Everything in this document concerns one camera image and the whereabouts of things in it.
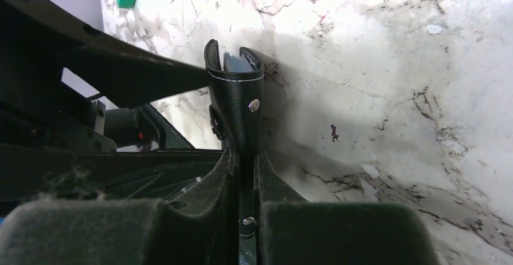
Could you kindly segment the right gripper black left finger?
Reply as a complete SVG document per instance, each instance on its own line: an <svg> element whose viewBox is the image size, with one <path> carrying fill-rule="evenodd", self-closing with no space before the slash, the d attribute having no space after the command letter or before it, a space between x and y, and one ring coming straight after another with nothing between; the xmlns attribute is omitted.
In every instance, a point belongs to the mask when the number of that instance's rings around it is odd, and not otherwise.
<svg viewBox="0 0 513 265"><path fill-rule="evenodd" d="M2 264L237 264L237 154L82 154L4 146Z"/></svg>

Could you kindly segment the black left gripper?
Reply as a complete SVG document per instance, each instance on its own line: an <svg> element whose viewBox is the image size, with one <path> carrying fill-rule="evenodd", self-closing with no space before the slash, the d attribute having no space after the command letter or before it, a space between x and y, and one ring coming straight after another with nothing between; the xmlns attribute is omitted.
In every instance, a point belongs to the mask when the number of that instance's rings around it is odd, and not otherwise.
<svg viewBox="0 0 513 265"><path fill-rule="evenodd" d="M165 146L150 103L205 87L204 69L99 31L50 0L1 0L1 201L208 174L216 150Z"/></svg>

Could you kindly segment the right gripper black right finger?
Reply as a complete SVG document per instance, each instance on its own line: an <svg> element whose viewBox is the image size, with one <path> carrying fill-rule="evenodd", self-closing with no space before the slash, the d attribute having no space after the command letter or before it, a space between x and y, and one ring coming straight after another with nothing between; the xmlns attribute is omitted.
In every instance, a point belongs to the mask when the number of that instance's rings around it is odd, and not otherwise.
<svg viewBox="0 0 513 265"><path fill-rule="evenodd" d="M427 229L401 204L310 202L254 160L261 264L437 264Z"/></svg>

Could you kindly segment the black leather card holder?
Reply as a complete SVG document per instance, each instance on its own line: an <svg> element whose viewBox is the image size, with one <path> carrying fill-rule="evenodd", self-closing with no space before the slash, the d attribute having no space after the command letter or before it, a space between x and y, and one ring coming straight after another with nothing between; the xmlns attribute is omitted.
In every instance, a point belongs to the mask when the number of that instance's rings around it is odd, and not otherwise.
<svg viewBox="0 0 513 265"><path fill-rule="evenodd" d="M241 47L236 56L245 57L254 72L226 73L218 42L211 39L204 48L205 67L211 77L210 123L222 148L235 154L240 263L259 264L253 181L254 160L260 147L264 68L259 57L246 47Z"/></svg>

